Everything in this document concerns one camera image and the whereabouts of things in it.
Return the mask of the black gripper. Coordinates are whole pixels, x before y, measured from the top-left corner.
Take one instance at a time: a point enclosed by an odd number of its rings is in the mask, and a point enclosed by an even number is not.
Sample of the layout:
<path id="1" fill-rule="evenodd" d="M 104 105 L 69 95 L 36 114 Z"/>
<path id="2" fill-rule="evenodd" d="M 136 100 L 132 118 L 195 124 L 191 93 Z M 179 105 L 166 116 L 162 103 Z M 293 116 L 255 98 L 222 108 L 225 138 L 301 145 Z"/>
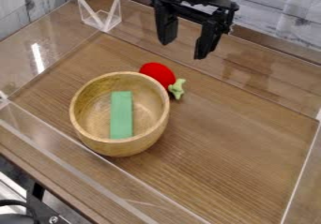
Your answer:
<path id="1" fill-rule="evenodd" d="M 239 6 L 231 0 L 151 0 L 156 35 L 163 45 L 176 38 L 178 16 L 202 23 L 195 41 L 194 58 L 204 59 L 214 51 L 223 33 L 231 30 L 234 13 Z"/>

